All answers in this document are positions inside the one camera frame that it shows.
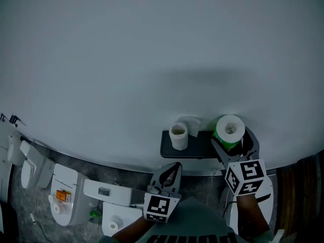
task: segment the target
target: cable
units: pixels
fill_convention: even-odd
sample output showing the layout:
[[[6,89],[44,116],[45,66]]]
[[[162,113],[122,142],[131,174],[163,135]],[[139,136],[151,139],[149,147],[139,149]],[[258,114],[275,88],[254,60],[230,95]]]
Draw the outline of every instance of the cable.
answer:
[[[38,226],[39,226],[40,229],[42,230],[42,233],[43,233],[43,235],[44,235],[45,240],[47,240],[47,241],[50,242],[50,243],[53,243],[52,241],[50,241],[50,240],[45,236],[45,233],[44,233],[44,231],[43,231],[43,228],[42,228],[42,226],[38,223],[38,221],[36,221],[36,223],[38,224]]]
[[[211,182],[211,188],[209,188],[209,192],[208,192],[208,195],[207,195],[207,206],[209,206],[209,196],[211,195],[211,191],[212,191],[212,188],[213,188],[213,178],[214,178],[214,175],[216,175],[216,170],[214,169],[213,170],[213,175],[212,175],[212,182]]]
[[[224,210],[224,213],[223,213],[223,217],[222,218],[224,218],[224,216],[225,216],[225,213],[226,213],[226,211],[227,211],[227,208],[228,208],[228,206],[230,205],[230,204],[232,204],[232,203],[237,203],[236,201],[229,201],[228,203],[227,203],[227,205],[226,205],[226,208],[225,208],[225,210]]]
[[[36,197],[35,197],[35,210],[33,212],[33,214],[35,214],[35,211],[37,209],[37,194],[38,194],[38,187],[37,187],[37,190],[36,190]]]

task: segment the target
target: black and white marker cube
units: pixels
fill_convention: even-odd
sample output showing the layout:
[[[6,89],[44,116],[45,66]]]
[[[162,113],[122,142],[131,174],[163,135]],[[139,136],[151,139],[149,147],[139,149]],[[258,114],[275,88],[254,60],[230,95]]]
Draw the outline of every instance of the black and white marker cube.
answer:
[[[266,176],[264,160],[228,164],[225,181],[235,196],[256,193]]]
[[[144,218],[166,223],[179,201],[179,198],[145,193]]]

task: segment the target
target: paper towel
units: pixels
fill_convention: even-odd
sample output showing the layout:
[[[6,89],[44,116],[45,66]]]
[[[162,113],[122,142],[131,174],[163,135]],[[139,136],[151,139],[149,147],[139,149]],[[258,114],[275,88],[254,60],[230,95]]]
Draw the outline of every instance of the paper towel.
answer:
[[[230,151],[239,143],[244,133],[245,125],[239,117],[235,115],[224,115],[218,120],[213,136]]]
[[[188,134],[194,137],[198,136],[201,120],[189,117],[189,116],[183,116],[178,119],[179,123],[183,123],[187,126]]]
[[[169,129],[172,146],[177,150],[188,147],[188,129],[184,123],[176,123]]]

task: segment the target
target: white toilet paper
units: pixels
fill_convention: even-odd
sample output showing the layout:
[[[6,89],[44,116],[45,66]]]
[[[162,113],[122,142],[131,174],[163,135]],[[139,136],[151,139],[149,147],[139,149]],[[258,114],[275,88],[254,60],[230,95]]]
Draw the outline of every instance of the white toilet paper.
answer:
[[[67,209],[64,204],[53,204],[53,210],[56,214],[66,214]]]
[[[188,147],[188,129],[184,123],[176,123],[169,129],[172,146],[177,150]]]
[[[225,115],[218,120],[213,136],[216,137],[227,150],[231,150],[242,139],[244,133],[245,125],[239,117],[235,115]]]
[[[190,117],[190,116],[182,116],[178,119],[179,123],[183,123],[187,126],[188,134],[194,137],[198,136],[201,120]]]
[[[113,216],[111,221],[108,223],[108,228],[111,231],[118,231],[122,227],[123,227],[123,221],[117,216]]]
[[[53,203],[54,202],[54,198],[49,194],[49,202]]]

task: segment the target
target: gray cloth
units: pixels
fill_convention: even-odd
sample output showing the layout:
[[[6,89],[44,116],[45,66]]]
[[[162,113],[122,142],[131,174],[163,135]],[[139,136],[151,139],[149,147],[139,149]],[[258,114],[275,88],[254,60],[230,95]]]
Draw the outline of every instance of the gray cloth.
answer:
[[[254,239],[255,243],[272,242],[270,231]],[[226,225],[217,213],[191,197],[177,206],[168,223],[156,223],[138,243],[246,242]],[[100,243],[119,243],[104,236]]]

